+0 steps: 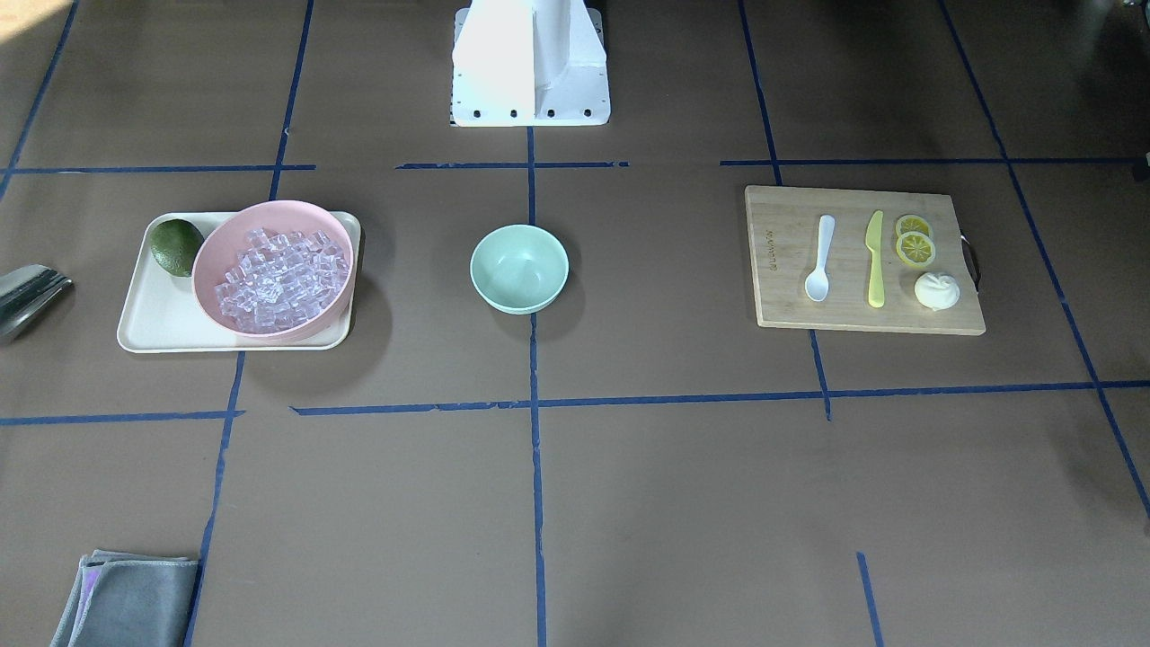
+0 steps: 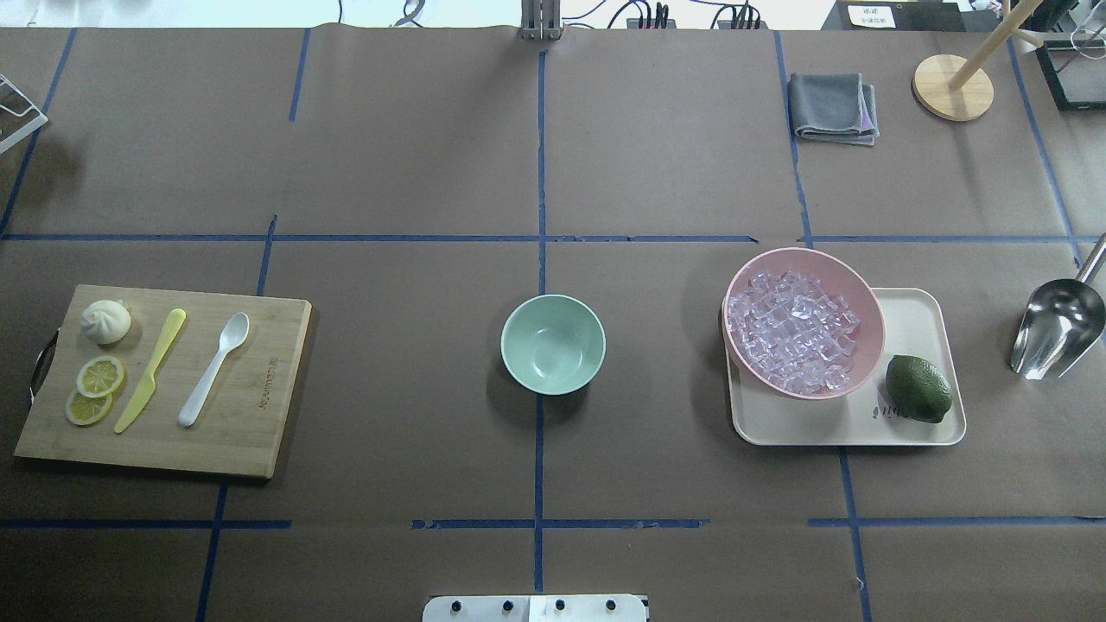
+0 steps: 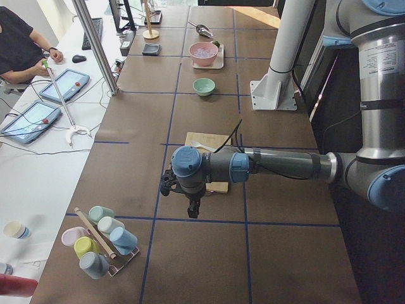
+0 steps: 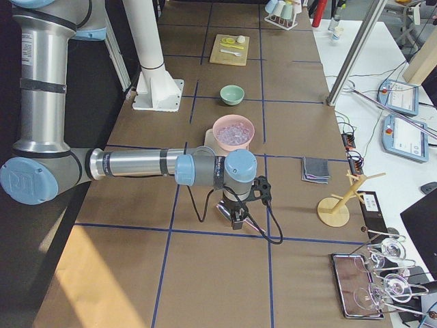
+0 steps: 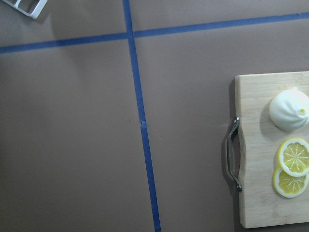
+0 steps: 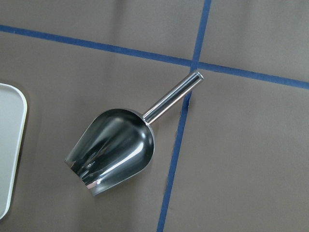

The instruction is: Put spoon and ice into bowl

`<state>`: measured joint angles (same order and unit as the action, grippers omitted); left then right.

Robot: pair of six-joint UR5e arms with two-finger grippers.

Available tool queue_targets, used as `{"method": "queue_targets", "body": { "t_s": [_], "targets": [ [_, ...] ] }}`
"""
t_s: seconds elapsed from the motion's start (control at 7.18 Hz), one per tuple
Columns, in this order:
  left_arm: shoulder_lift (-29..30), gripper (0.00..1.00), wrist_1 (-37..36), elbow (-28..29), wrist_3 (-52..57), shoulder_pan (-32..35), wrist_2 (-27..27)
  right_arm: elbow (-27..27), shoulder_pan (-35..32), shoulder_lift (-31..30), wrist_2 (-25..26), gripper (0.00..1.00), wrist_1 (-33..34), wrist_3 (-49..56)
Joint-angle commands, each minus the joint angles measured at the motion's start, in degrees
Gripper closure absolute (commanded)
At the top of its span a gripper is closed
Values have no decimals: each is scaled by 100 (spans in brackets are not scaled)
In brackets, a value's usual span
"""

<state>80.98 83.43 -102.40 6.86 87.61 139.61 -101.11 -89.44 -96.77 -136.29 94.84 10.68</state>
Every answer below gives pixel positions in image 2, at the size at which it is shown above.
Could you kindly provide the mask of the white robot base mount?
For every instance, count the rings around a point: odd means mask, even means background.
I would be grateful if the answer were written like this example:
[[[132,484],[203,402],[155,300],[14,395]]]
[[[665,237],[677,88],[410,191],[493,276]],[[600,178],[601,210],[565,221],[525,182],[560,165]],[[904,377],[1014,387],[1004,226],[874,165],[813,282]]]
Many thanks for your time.
[[[448,595],[422,621],[649,621],[648,599],[629,593]]]

